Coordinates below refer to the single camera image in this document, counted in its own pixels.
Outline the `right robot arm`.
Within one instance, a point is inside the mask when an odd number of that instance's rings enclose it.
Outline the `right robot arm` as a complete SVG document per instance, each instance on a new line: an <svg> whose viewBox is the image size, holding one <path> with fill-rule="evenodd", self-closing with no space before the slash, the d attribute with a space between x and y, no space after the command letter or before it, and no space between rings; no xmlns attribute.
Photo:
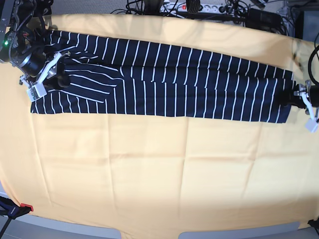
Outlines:
<svg viewBox="0 0 319 239"><path fill-rule="evenodd" d="M2 0L0 2L0 61L11 63L23 75L19 84L37 83L62 90L70 85L61 56L44 52L46 34L43 17L52 13L51 0Z"/></svg>

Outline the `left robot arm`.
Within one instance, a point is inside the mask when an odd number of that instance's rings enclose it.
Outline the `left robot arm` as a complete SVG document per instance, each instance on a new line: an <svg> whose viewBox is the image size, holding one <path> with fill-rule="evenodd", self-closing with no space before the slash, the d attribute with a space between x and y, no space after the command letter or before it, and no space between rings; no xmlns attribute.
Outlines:
<svg viewBox="0 0 319 239"><path fill-rule="evenodd" d="M308 78L304 83L293 82L291 89L283 90L279 94L278 102L281 106L297 107L308 111L309 114L310 109L319 108L319 77L315 75L319 72L319 64L315 61L319 61L319 45L316 43L307 60Z"/></svg>

